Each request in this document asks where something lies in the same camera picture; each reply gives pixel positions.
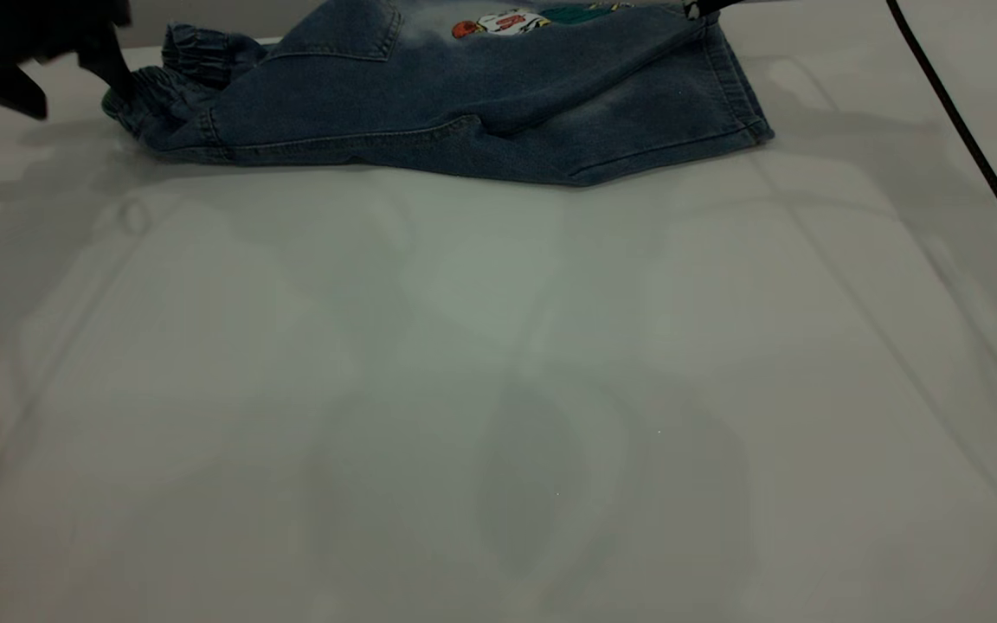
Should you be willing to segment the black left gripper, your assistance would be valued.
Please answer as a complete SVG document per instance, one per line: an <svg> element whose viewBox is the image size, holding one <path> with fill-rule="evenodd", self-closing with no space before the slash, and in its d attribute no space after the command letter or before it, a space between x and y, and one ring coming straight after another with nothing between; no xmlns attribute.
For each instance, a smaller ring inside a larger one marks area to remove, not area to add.
<svg viewBox="0 0 997 623"><path fill-rule="evenodd" d="M17 66L68 53L121 99L133 99L135 81L116 35L131 23L126 1L0 1L0 107L47 119L42 88Z"/></svg>

